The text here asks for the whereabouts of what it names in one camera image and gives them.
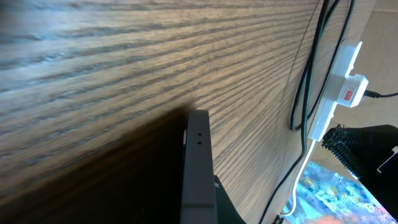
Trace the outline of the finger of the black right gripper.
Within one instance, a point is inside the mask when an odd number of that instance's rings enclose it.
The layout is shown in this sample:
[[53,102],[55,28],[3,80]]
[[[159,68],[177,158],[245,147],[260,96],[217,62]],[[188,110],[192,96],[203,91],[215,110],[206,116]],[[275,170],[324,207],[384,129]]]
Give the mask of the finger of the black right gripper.
[[397,218],[397,128],[391,125],[343,128],[323,136],[322,146]]

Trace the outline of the black smartphone with lit screen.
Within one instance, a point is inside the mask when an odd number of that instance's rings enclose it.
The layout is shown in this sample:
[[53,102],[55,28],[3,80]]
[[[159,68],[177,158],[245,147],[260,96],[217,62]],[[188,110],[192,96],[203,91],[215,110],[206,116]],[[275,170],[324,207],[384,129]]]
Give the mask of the black smartphone with lit screen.
[[209,113],[192,110],[185,142],[180,223],[217,222]]

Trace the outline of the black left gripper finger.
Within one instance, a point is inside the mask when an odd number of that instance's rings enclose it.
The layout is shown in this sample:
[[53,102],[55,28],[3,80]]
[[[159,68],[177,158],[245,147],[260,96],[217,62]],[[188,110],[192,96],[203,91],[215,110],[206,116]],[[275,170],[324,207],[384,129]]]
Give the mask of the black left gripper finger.
[[246,224],[235,209],[220,179],[214,175],[218,224]]

